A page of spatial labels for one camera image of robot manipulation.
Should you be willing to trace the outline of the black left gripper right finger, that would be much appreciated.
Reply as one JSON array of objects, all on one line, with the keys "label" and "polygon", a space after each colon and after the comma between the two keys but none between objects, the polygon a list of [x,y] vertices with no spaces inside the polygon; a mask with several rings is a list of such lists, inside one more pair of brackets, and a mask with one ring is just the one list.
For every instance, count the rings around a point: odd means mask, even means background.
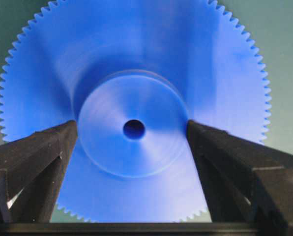
[{"label": "black left gripper right finger", "polygon": [[293,229],[293,155],[190,120],[191,148],[211,219]]}]

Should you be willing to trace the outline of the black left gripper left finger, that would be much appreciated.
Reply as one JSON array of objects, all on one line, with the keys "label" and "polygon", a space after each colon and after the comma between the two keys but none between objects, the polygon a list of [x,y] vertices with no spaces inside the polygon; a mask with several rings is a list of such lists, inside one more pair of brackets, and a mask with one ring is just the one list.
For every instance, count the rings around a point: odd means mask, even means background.
[{"label": "black left gripper left finger", "polygon": [[0,222],[50,221],[76,139],[70,120],[0,146]]}]

